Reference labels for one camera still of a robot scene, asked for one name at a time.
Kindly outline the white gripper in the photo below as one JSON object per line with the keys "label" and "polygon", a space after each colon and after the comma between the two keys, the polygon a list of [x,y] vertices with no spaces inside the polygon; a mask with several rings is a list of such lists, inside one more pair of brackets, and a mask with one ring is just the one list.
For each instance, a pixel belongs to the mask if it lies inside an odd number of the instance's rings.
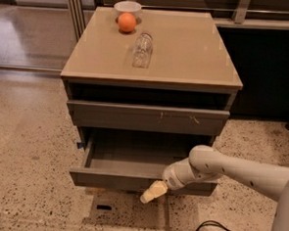
{"label": "white gripper", "polygon": [[214,172],[201,172],[194,167],[189,158],[170,164],[163,171],[163,181],[155,181],[140,196],[140,202],[146,204],[164,195],[168,188],[178,190],[187,187],[191,183],[217,182],[221,178],[220,174]]}

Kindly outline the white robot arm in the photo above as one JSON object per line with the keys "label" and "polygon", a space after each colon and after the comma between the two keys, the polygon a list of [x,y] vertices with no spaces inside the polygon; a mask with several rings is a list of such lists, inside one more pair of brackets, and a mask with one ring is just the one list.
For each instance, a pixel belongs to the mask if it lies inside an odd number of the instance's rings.
{"label": "white robot arm", "polygon": [[197,145],[185,160],[164,168],[163,179],[155,181],[140,201],[146,204],[168,190],[183,189],[188,184],[223,175],[277,201],[271,231],[289,231],[289,167],[233,158],[210,146]]}

